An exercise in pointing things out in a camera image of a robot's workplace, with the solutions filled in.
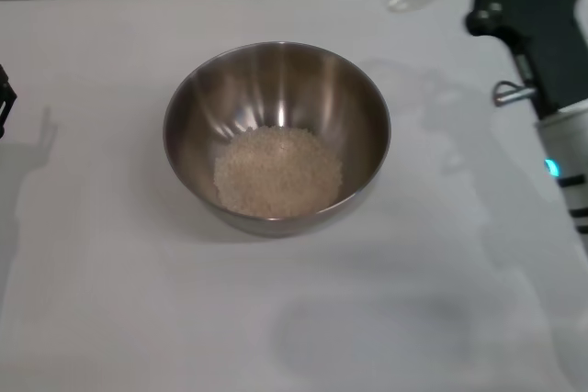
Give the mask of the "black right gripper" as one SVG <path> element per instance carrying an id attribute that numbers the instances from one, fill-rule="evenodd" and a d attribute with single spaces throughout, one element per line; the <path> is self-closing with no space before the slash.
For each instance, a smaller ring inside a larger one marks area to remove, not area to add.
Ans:
<path id="1" fill-rule="evenodd" d="M 578 0 L 472 0 L 468 33 L 488 36 L 499 25 L 526 86 L 535 90 L 533 108 L 547 118 L 587 98 L 587 43 L 576 19 Z"/>

